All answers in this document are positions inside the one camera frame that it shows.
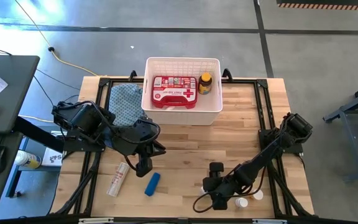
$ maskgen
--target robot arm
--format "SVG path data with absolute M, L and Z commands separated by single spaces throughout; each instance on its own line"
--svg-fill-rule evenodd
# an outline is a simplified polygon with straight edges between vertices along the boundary
M 143 177 L 153 168 L 152 156 L 165 154 L 165 147 L 156 141 L 160 127 L 149 118 L 138 119 L 133 126 L 112 125 L 116 116 L 92 101 L 59 102 L 53 107 L 53 122 L 66 129 L 63 149 L 72 151 L 103 151 L 110 147 L 125 157 L 139 155 L 135 169 Z
M 227 209 L 227 201 L 237 193 L 241 195 L 255 182 L 259 170 L 264 168 L 276 155 L 282 153 L 294 144 L 304 143 L 312 133 L 312 126 L 300 115 L 288 113 L 280 126 L 267 135 L 268 146 L 257 154 L 251 161 L 238 164 L 225 177 L 220 176 L 223 171 L 222 163 L 209 165 L 209 177 L 203 179 L 204 190 L 211 196 L 214 210 Z

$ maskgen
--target wooden tabletop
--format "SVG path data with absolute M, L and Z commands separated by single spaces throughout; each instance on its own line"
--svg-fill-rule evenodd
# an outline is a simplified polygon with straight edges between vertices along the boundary
M 281 78 L 268 78 L 267 81 L 274 119 L 279 126 L 283 116 L 290 111 L 284 81 Z M 84 77 L 79 100 L 96 100 L 98 83 L 99 77 Z M 167 148 L 167 153 L 152 158 L 154 168 L 143 178 L 136 177 L 135 172 L 130 170 L 117 197 L 109 196 L 106 192 L 118 164 L 125 160 L 118 152 L 106 149 L 100 162 L 92 217 L 272 218 L 273 206 L 267 175 L 262 185 L 264 198 L 261 201 L 247 198 L 249 205 L 246 209 L 237 209 L 233 199 L 228 201 L 228 209 L 224 211 L 211 209 L 196 213 L 192 209 L 203 178 L 208 174 L 209 163 L 223 162 L 227 173 L 236 165 L 253 158 L 260 151 L 257 137 L 259 129 L 254 87 L 247 84 L 224 84 L 223 110 L 216 121 L 211 126 L 161 125 L 158 141 Z M 63 161 L 51 212 L 61 208 L 76 189 L 83 158 L 82 152 L 76 152 Z M 135 164 L 137 159 L 132 157 L 131 161 Z M 313 213 L 300 159 L 285 154 L 283 164 L 288 188 L 302 206 Z M 148 197 L 144 190 L 154 172 L 161 174 L 161 179 L 156 193 Z M 260 182 L 261 173 L 255 186 Z M 85 189 L 82 207 L 86 204 L 87 191 L 88 187 Z M 278 191 L 278 195 L 280 208 L 284 211 L 281 191 Z M 203 209 L 210 205 L 211 199 L 205 197 L 198 202 L 197 208 Z

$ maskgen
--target concrete floor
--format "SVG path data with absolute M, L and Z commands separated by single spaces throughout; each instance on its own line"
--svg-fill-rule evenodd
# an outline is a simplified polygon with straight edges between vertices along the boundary
M 252 0 L 21 0 L 43 25 L 80 27 L 198 27 L 258 29 Z M 358 30 L 358 11 L 283 9 L 274 0 L 260 0 L 266 29 Z M 15 25 L 31 24 L 14 1 L 0 0 L 0 49 L 17 55 L 38 55 L 39 69 L 79 87 L 81 70 L 57 62 L 38 32 Z M 213 57 L 236 77 L 267 77 L 259 34 L 164 32 L 44 32 L 61 58 L 100 75 L 143 74 L 148 57 Z M 304 145 L 306 174 L 317 215 L 358 221 L 358 181 L 342 176 L 356 171 L 341 123 L 325 124 L 324 115 L 349 101 L 358 90 L 358 35 L 267 35 L 274 77 L 285 79 L 291 110 L 314 126 Z M 78 90 L 36 73 L 56 103 Z M 51 119 L 51 106 L 32 83 L 21 114 Z M 3 198 L 0 217 L 45 215 L 56 177 L 23 174 L 26 197 Z M 45 181 L 50 187 L 32 182 Z

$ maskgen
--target yellow cable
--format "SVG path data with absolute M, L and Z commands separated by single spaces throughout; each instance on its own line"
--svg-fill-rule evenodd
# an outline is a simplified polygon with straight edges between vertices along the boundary
M 24 12 L 24 13 L 27 15 L 27 17 L 32 21 L 32 23 L 35 25 L 35 27 L 37 28 L 37 30 L 40 32 L 40 34 L 42 35 L 42 37 L 44 38 L 44 40 L 46 41 L 46 43 L 48 44 L 48 46 L 49 46 L 49 47 L 52 47 L 52 46 L 50 45 L 49 41 L 47 40 L 47 38 L 44 36 L 44 34 L 43 34 L 43 33 L 41 32 L 41 30 L 38 28 L 37 24 L 34 22 L 34 20 L 32 20 L 32 18 L 30 17 L 30 15 L 24 10 L 24 8 L 20 5 L 20 3 L 19 3 L 17 0 L 15 0 L 15 2 L 20 6 L 20 8 L 23 10 L 23 12 Z M 94 75 L 94 76 L 97 76 L 97 77 L 99 76 L 99 75 L 97 75 L 96 73 L 94 73 L 94 72 L 92 72 L 92 71 L 90 71 L 90 70 L 88 70 L 88 69 L 86 69 L 86 68 L 83 68 L 83 67 L 81 67 L 81 66 L 74 65 L 74 64 L 72 64 L 72 63 L 63 61 L 62 59 L 60 59 L 60 58 L 58 58 L 58 57 L 56 56 L 56 54 L 55 54 L 54 51 L 51 51 L 51 53 L 52 53 L 53 56 L 55 56 L 55 58 L 56 58 L 59 62 L 61 62 L 61 63 L 64 63 L 64 64 L 66 64 L 66 65 L 69 65 L 69 66 L 72 66 L 72 67 L 75 67 L 75 68 L 82 69 L 82 70 L 84 70 L 84 71 L 86 71 L 86 72 L 88 72 L 88 73 L 90 73 L 90 74 L 92 74 L 92 75 Z
M 33 117 L 33 116 L 26 116 L 26 115 L 21 115 L 21 114 L 19 114 L 19 116 L 22 117 L 22 118 L 30 118 L 30 119 L 36 119 L 37 121 L 53 123 L 53 121 L 48 121 L 48 120 L 44 120 L 44 119 L 41 119 L 41 118 L 36 118 L 36 117 Z

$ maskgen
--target white basket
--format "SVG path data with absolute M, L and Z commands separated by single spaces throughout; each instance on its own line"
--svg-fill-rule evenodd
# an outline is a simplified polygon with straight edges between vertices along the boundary
M 156 76 L 199 77 L 209 72 L 213 82 L 211 92 L 198 94 L 196 106 L 186 109 L 176 106 L 173 110 L 156 108 L 152 104 L 152 84 Z M 215 58 L 165 58 L 150 57 L 146 62 L 143 82 L 142 109 L 157 124 L 211 125 L 222 111 L 221 66 Z

